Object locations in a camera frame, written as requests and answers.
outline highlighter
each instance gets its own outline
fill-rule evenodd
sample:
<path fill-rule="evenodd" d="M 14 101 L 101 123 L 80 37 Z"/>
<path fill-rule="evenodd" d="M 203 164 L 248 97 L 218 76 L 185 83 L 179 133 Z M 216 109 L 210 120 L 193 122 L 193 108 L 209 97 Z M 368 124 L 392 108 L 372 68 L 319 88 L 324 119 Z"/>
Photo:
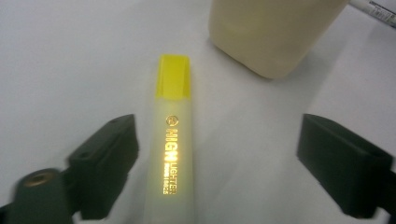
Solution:
<path fill-rule="evenodd" d="M 145 224 L 193 224 L 190 60 L 160 59 Z"/>

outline beige container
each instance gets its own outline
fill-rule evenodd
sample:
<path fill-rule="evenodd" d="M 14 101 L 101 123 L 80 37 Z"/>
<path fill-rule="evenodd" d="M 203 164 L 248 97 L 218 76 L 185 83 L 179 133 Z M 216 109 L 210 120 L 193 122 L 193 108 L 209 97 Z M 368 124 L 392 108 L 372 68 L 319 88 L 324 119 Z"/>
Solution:
<path fill-rule="evenodd" d="M 212 42 L 263 77 L 286 76 L 347 0 L 213 0 Z"/>

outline black clamp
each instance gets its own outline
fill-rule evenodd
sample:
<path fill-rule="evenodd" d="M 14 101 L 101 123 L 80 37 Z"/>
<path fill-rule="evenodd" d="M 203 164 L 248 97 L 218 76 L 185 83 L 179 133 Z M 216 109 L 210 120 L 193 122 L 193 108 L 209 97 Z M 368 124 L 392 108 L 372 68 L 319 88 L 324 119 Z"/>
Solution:
<path fill-rule="evenodd" d="M 344 214 L 370 218 L 382 207 L 396 215 L 393 158 L 381 148 L 332 120 L 305 114 L 297 156 Z"/>
<path fill-rule="evenodd" d="M 134 115 L 111 120 L 69 156 L 66 170 L 21 179 L 13 202 L 0 208 L 0 224 L 72 224 L 76 212 L 107 217 L 137 154 Z"/>

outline yellow cap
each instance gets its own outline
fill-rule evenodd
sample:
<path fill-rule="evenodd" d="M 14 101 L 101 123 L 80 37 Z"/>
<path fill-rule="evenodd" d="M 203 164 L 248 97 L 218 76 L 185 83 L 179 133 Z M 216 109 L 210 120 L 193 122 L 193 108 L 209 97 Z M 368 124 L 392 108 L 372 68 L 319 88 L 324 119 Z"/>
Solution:
<path fill-rule="evenodd" d="M 156 96 L 168 100 L 190 99 L 189 57 L 169 54 L 161 57 Z"/>

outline clamp jaw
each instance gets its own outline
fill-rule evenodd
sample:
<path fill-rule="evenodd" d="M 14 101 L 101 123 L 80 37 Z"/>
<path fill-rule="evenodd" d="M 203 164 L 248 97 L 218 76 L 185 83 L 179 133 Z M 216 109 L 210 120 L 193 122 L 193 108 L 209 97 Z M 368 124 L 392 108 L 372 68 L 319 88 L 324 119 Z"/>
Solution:
<path fill-rule="evenodd" d="M 72 224 L 76 212 L 107 217 L 137 154 L 134 115 L 111 120 L 69 156 L 66 170 L 22 178 L 13 202 L 0 208 L 0 224 Z"/>

